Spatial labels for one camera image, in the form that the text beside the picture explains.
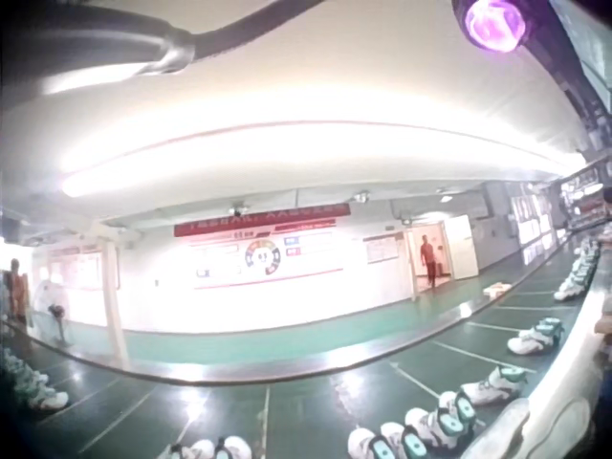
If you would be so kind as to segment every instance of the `pillar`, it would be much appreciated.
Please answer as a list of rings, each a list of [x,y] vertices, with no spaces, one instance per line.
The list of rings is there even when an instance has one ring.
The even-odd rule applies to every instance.
[[[108,338],[115,357],[121,362],[128,361],[125,336],[121,327],[119,302],[117,300],[117,279],[119,263],[117,259],[117,246],[114,242],[103,241],[102,246],[102,290],[104,292],[104,308],[106,311],[106,327]]]

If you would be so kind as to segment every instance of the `person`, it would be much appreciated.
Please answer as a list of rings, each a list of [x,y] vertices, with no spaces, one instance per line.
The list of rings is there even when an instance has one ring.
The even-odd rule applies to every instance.
[[[19,275],[19,260],[11,260],[11,272],[9,273],[9,303],[11,316],[16,317],[23,324],[26,321],[26,285],[24,279]]]
[[[433,246],[427,242],[427,236],[423,235],[421,246],[421,262],[427,267],[427,282],[431,288],[436,286],[436,257],[433,254]]]

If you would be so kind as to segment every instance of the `sign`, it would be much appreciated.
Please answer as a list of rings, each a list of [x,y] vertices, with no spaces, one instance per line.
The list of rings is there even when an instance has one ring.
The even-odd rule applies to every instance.
[[[244,230],[268,225],[285,225],[319,219],[345,217],[351,214],[348,204],[316,206],[312,208],[292,208],[275,212],[254,213],[241,217],[213,218],[199,222],[175,225],[174,237],[211,234],[220,231]]]

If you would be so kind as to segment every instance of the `banner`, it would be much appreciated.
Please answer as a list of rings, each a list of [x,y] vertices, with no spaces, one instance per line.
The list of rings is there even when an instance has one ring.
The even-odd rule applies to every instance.
[[[229,230],[244,230],[247,228],[264,227],[269,225],[285,225],[291,223],[307,222],[319,219],[345,217],[351,214],[348,204],[334,204],[332,206],[316,206],[312,208],[292,208],[274,212],[253,213],[241,217],[213,218],[199,222],[175,225],[174,237],[195,236],[198,234],[211,234]]]

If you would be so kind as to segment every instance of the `open door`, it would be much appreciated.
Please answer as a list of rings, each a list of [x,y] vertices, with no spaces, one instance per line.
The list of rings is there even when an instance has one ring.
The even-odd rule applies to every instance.
[[[453,278],[459,280],[477,276],[478,260],[468,215],[445,220],[444,229]]]

